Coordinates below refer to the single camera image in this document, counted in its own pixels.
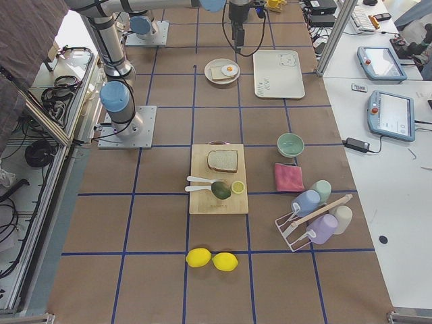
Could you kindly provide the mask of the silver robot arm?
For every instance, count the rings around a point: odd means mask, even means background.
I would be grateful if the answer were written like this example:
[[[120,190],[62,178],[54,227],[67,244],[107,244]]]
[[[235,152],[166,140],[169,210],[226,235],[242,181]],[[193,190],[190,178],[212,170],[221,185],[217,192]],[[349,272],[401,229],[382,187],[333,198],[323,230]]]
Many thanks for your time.
[[[116,29],[114,15],[129,15],[130,31],[150,40],[159,33],[152,10],[171,7],[198,7],[198,1],[81,1],[65,2],[70,10],[79,13],[104,63],[108,83],[100,91],[101,102],[108,112],[113,129],[121,137],[139,129],[132,85],[135,70],[127,60]]]

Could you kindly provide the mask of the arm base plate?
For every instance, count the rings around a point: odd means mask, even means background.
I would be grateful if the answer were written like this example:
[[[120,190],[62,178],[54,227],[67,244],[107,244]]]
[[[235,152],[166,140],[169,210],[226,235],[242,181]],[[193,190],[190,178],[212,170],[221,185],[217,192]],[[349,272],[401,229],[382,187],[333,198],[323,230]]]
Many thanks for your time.
[[[100,149],[151,149],[155,129],[157,107],[154,105],[137,106],[134,119],[130,124],[113,124],[108,113],[98,138]]]
[[[137,18],[130,20],[127,47],[164,47],[167,44],[168,21],[152,21]]]

